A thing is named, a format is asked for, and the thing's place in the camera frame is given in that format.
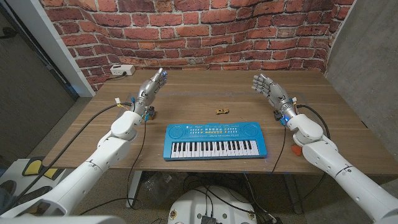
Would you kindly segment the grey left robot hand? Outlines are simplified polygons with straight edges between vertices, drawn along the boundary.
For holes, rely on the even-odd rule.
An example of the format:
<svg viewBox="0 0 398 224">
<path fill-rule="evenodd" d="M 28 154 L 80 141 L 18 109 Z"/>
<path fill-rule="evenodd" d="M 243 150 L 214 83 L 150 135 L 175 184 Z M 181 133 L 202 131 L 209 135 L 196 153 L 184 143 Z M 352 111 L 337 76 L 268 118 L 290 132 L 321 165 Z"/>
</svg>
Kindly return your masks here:
<svg viewBox="0 0 398 224">
<path fill-rule="evenodd" d="M 167 72 L 160 68 L 149 80 L 146 80 L 138 91 L 134 112 L 143 115 L 147 107 L 155 100 L 156 93 L 167 83 Z"/>
</svg>

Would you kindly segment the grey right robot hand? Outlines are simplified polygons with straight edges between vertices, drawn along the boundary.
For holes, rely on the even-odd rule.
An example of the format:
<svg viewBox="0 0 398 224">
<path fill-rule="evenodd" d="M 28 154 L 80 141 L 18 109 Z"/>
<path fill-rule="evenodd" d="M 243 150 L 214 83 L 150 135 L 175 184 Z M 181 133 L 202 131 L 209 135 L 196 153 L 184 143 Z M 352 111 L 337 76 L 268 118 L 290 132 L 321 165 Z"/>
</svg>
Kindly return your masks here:
<svg viewBox="0 0 398 224">
<path fill-rule="evenodd" d="M 278 83 L 263 74 L 255 75 L 252 82 L 252 89 L 264 95 L 281 115 L 288 119 L 297 116 L 290 97 Z"/>
</svg>

